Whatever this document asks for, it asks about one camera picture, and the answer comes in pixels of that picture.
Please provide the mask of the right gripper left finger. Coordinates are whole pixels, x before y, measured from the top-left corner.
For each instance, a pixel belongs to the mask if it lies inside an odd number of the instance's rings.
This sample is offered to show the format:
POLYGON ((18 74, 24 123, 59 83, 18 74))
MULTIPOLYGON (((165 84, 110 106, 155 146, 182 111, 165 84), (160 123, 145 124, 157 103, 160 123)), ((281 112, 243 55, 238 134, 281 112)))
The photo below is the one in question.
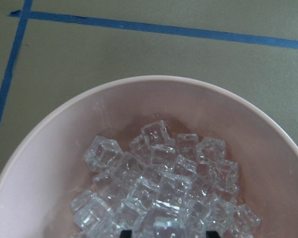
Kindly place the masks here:
POLYGON ((120 238, 132 238, 132 230, 122 230, 120 238))

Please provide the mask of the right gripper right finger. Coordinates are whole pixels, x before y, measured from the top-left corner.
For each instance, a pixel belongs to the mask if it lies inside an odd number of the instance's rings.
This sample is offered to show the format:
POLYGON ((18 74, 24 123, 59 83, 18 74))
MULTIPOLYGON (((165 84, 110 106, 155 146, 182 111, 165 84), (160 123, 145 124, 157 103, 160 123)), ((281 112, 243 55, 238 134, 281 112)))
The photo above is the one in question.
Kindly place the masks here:
POLYGON ((206 231, 205 237, 206 238, 220 238, 220 235, 217 231, 206 231))

